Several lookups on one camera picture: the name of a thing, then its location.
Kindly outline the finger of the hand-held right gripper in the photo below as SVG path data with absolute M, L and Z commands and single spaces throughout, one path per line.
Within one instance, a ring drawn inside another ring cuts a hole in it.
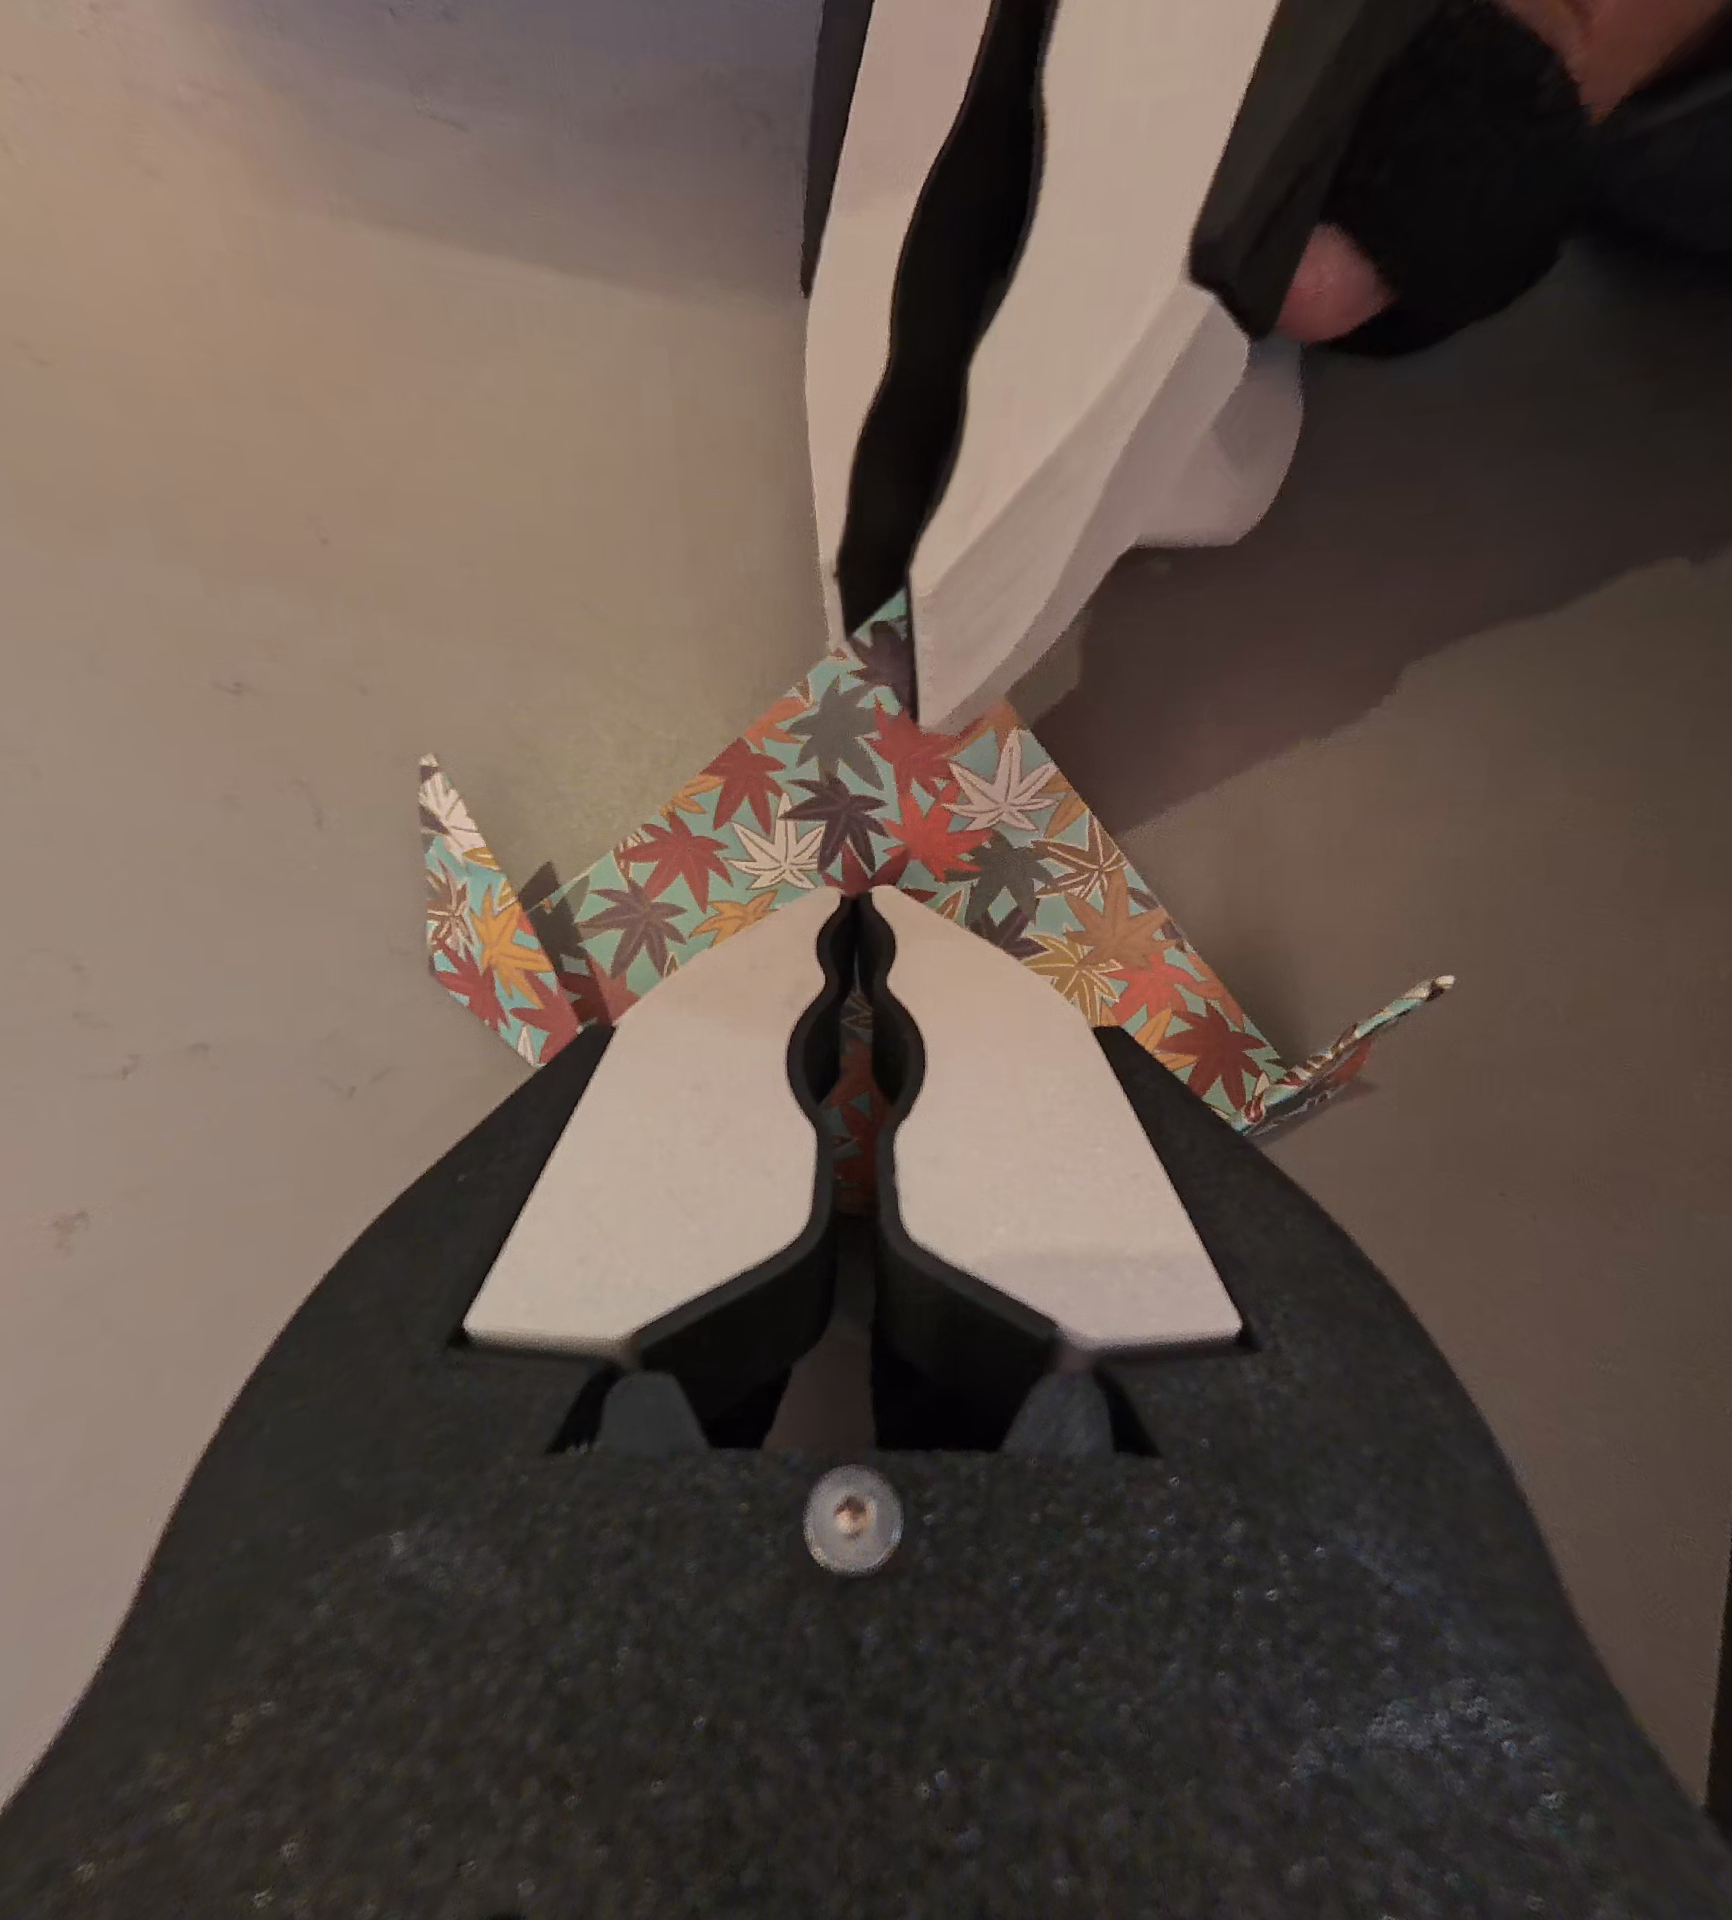
M 832 642 L 908 584 L 962 435 L 1003 239 L 1012 3 L 830 2 L 812 72 L 800 279 Z
M 1189 242 L 1278 3 L 1058 3 L 1035 179 L 904 561 L 915 716 L 1003 697 L 1131 550 L 1244 539 L 1300 435 L 1300 353 L 1253 342 Z

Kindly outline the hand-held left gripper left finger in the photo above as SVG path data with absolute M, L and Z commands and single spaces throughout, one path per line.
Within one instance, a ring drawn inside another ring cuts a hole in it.
M 700 1444 L 757 1445 L 837 1294 L 821 1102 L 854 899 L 804 891 L 604 1033 L 463 1311 L 473 1350 L 589 1365 L 547 1448 L 598 1441 L 616 1386 Z

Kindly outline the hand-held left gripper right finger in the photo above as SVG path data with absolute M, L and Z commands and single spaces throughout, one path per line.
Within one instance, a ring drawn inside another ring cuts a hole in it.
M 1100 1031 L 922 905 L 859 899 L 878 1435 L 998 1450 L 1035 1388 L 1236 1350 L 1242 1313 Z

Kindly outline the leaf-patterned teal origami paper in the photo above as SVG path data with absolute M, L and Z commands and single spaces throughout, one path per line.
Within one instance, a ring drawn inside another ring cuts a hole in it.
M 908 628 L 898 593 L 535 904 L 421 757 L 435 983 L 539 1067 L 800 895 L 898 889 L 1020 961 L 1091 1028 L 1126 1031 L 1244 1136 L 1326 1104 L 1377 1036 L 1452 990 L 1450 973 L 1422 979 L 1287 1060 L 1009 703 L 959 732 L 913 717 L 896 690 Z

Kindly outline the person's right hand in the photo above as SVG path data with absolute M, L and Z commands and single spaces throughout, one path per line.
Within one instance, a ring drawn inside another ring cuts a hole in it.
M 1579 218 L 1590 132 L 1729 12 L 1434 3 L 1358 117 L 1276 331 L 1393 355 L 1500 314 Z

